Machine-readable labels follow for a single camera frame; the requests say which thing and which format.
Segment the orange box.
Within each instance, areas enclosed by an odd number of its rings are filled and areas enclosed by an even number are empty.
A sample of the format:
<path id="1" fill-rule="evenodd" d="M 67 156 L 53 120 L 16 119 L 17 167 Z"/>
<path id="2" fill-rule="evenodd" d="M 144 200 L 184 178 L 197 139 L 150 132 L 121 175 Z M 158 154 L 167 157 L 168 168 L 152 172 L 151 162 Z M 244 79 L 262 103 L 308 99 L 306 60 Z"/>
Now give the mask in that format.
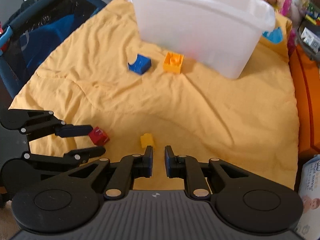
<path id="1" fill-rule="evenodd" d="M 300 45 L 290 56 L 289 65 L 299 117 L 298 156 L 310 159 L 319 154 L 319 67 Z"/>

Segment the translucent white plastic bin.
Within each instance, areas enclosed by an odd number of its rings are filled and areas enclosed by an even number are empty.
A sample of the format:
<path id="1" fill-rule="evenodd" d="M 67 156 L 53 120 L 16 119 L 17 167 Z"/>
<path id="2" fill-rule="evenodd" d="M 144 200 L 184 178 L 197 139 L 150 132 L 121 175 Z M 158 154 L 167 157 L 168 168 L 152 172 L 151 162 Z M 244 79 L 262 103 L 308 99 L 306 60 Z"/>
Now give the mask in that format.
<path id="1" fill-rule="evenodd" d="M 263 0 L 132 0 L 140 38 L 240 76 L 264 32 L 276 25 Z"/>

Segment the blue arch brick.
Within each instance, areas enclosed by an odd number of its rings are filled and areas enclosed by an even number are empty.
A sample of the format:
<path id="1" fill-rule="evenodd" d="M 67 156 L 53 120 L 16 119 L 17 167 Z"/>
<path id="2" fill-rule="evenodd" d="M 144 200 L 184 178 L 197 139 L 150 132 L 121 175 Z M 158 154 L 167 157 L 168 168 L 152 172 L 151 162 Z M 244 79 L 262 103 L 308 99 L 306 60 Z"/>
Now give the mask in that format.
<path id="1" fill-rule="evenodd" d="M 127 65 L 130 71 L 139 75 L 143 75 L 150 69 L 152 63 L 149 57 L 137 54 L 135 62 L 132 64 L 128 63 Z"/>

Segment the red building brick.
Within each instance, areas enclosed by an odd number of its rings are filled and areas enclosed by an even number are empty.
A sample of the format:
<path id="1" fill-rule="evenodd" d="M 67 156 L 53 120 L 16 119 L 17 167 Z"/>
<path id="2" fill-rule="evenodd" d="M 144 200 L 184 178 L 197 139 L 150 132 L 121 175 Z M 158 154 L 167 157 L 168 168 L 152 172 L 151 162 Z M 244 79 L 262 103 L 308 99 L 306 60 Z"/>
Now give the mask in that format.
<path id="1" fill-rule="evenodd" d="M 104 146 L 110 140 L 109 136 L 99 127 L 93 128 L 88 136 L 96 146 Z"/>

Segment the yellow cloth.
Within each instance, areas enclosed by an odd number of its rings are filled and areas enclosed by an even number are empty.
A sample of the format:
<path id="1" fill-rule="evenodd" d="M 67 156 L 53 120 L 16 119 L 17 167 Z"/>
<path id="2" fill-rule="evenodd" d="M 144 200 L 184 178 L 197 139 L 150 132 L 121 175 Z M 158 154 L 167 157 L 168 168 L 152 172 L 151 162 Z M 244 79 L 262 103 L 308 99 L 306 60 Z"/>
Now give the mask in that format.
<path id="1" fill-rule="evenodd" d="M 128 69 L 149 57 L 143 75 Z M 106 157 L 141 153 L 156 142 L 153 174 L 122 200 L 106 202 L 82 228 L 57 239 L 252 239 L 219 220 L 207 202 L 189 199 L 181 179 L 165 175 L 164 148 L 199 161 L 219 158 L 293 189 L 298 115 L 289 66 L 263 44 L 230 80 L 186 59 L 181 74 L 163 70 L 165 50 L 140 40 L 133 4 L 113 0 L 59 45 L 15 96 L 12 107 L 51 110 L 92 124 L 111 140 Z"/>

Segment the orange building brick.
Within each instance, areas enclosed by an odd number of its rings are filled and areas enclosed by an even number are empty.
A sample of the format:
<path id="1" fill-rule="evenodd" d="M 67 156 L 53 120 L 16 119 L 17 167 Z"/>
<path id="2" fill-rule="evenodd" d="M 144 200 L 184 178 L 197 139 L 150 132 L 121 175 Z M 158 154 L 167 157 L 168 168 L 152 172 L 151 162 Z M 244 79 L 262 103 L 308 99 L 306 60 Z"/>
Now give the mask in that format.
<path id="1" fill-rule="evenodd" d="M 184 55 L 173 53 L 171 51 L 167 52 L 164 62 L 163 62 L 163 70 L 165 72 L 171 72 L 180 74 L 181 68 L 183 64 Z"/>

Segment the blue fabric chair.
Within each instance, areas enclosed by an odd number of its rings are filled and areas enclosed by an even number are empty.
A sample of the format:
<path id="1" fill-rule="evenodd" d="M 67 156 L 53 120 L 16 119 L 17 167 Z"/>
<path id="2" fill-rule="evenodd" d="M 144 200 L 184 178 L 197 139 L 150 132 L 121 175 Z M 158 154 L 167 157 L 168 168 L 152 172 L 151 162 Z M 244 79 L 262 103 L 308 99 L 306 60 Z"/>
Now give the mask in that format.
<path id="1" fill-rule="evenodd" d="M 102 0 L 26 0 L 1 26 L 1 80 L 11 98 L 73 31 L 106 6 Z"/>

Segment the baby wipes pack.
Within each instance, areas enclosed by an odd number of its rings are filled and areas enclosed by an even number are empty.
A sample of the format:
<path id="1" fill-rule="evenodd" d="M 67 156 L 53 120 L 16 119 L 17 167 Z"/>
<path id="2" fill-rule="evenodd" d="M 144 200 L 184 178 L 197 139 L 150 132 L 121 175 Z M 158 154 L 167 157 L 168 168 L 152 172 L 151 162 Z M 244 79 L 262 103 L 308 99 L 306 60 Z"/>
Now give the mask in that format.
<path id="1" fill-rule="evenodd" d="M 320 234 L 320 160 L 319 154 L 303 165 L 298 194 L 303 202 L 303 213 L 296 233 L 304 239 L 319 239 Z"/>

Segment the small yellow brick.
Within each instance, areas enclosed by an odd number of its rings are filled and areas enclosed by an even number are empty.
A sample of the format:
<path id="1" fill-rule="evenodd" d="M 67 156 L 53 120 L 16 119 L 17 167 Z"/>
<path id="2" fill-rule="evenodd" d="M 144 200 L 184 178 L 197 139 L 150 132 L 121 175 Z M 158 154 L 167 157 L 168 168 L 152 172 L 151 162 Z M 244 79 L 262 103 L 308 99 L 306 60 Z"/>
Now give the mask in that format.
<path id="1" fill-rule="evenodd" d="M 151 133 L 144 133 L 143 135 L 141 135 L 140 145 L 142 148 L 147 148 L 148 146 L 155 147 L 153 135 Z"/>

